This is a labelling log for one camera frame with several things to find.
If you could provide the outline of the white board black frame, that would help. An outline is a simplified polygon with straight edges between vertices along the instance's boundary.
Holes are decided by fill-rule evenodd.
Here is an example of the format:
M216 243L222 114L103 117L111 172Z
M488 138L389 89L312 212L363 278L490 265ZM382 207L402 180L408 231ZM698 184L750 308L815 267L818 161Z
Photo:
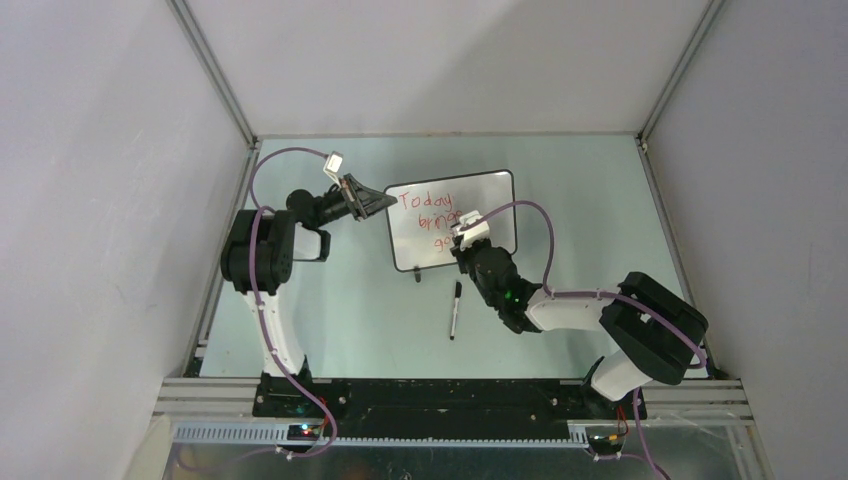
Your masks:
M395 268L414 272L455 262L451 228L466 214L488 214L516 200L511 171L495 170L394 184L386 210Z

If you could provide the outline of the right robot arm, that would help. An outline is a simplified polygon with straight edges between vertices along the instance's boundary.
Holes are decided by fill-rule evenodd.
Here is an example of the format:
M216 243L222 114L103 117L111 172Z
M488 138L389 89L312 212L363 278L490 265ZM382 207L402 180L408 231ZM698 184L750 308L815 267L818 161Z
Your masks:
M593 417L610 416L626 395L651 381L677 385L689 369L706 365L700 349L706 317L643 272L628 273L615 291L556 292L524 279L511 254L488 239L458 239L451 253L510 331L598 332L616 344L583 380L581 402Z

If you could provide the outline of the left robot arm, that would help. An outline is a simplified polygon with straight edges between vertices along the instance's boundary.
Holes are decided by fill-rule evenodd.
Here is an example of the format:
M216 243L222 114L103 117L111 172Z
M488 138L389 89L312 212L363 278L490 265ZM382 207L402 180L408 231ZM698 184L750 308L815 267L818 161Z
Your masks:
M294 264L328 259L332 236L326 225L344 217L363 221L397 203L395 196L346 174L322 195L297 189L282 209L259 207L236 213L220 256L220 271L259 326L264 374L284 378L308 371L293 320L282 312L283 289Z

